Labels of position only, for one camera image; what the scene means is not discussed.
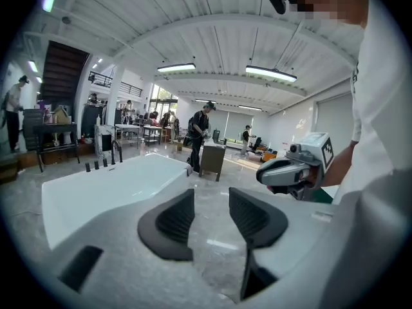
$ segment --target desk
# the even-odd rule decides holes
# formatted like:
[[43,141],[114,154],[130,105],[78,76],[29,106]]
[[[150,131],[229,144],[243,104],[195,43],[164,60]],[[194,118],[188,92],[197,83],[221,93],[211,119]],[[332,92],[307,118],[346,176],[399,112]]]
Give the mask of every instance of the desk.
[[219,182],[221,167],[225,157],[226,146],[216,144],[212,140],[205,140],[203,144],[203,153],[201,155],[199,177],[203,171],[217,173],[216,182]]
[[156,126],[144,126],[143,127],[143,139],[144,142],[147,142],[147,145],[150,146],[150,143],[159,142],[160,144],[160,131],[161,127]]
[[[59,147],[50,147],[50,148],[43,148],[43,139],[44,134],[52,134],[52,133],[65,133],[65,132],[72,132],[73,133],[73,140],[71,144],[64,144],[60,145]],[[37,153],[37,162],[39,163],[40,171],[43,173],[43,168],[41,167],[41,155],[43,153],[54,152],[54,151],[63,151],[63,150],[73,150],[77,157],[78,163],[80,163],[79,154],[77,152],[77,124],[45,124],[45,125],[36,125],[33,126],[33,133],[37,136],[37,143],[36,143],[36,153]]]
[[[120,130],[120,142],[119,144],[130,144],[137,143],[137,147],[139,146],[139,130],[140,126],[135,125],[123,125],[123,124],[116,124],[115,125],[115,135],[117,135],[117,131]],[[123,133],[129,133],[127,135],[127,139],[123,139]],[[136,133],[136,138],[133,138],[132,133]]]

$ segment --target faucet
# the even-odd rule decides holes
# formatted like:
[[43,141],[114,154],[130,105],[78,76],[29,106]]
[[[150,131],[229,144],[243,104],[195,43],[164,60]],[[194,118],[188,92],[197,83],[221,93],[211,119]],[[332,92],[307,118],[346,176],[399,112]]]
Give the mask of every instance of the faucet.
[[116,149],[118,151],[118,154],[120,156],[120,162],[123,162],[122,158],[122,147],[119,146],[118,142],[116,140],[113,140],[111,143],[111,164],[115,165],[115,153],[113,152],[113,146],[116,145]]

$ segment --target person's arm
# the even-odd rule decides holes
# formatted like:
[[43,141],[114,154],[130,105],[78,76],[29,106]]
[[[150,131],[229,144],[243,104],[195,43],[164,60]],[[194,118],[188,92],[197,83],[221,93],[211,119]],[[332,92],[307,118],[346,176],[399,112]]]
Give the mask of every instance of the person's arm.
[[200,134],[203,135],[203,131],[200,129],[199,127],[199,119],[200,119],[200,114],[198,112],[196,112],[193,116],[193,128],[195,128],[195,130]]
[[203,131],[200,129],[200,127],[196,124],[193,124],[193,128],[199,132],[200,135],[203,135]]
[[339,185],[342,183],[343,178],[352,164],[353,148],[357,144],[358,142],[352,140],[350,145],[335,157],[335,160],[332,162],[324,176],[322,183],[323,187]]
[[[352,165],[352,154],[355,145],[358,144],[361,139],[362,133],[362,122],[357,109],[357,104],[355,99],[352,103],[352,113],[353,113],[353,133],[352,140],[349,146],[339,153],[333,160],[331,166],[324,176],[322,187],[330,187],[332,185],[340,185],[345,177],[346,173]],[[315,184],[316,183],[317,169],[310,169],[310,175],[306,178],[307,181]]]

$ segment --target white shirt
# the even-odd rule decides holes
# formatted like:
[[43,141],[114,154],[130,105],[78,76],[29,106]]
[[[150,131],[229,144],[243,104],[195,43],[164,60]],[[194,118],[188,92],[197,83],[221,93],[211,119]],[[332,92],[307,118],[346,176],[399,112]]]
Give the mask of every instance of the white shirt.
[[13,102],[15,105],[20,104],[20,94],[21,94],[21,88],[19,87],[18,84],[15,84],[12,86],[10,91],[8,92],[8,100],[7,100],[7,111],[11,112],[18,112],[18,108],[13,107],[10,102]]
[[170,127],[174,129],[174,121],[176,120],[176,117],[174,115],[172,115],[171,119],[170,119]]
[[412,167],[411,60],[398,26],[379,0],[369,1],[368,23],[352,78],[352,165],[333,203],[380,176]]

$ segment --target backpack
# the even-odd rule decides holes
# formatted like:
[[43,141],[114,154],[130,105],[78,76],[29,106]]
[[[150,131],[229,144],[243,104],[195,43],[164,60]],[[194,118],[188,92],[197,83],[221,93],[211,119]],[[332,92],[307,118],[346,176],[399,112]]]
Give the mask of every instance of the backpack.
[[194,133],[194,128],[193,128],[193,117],[189,119],[189,123],[187,124],[187,132],[190,134]]

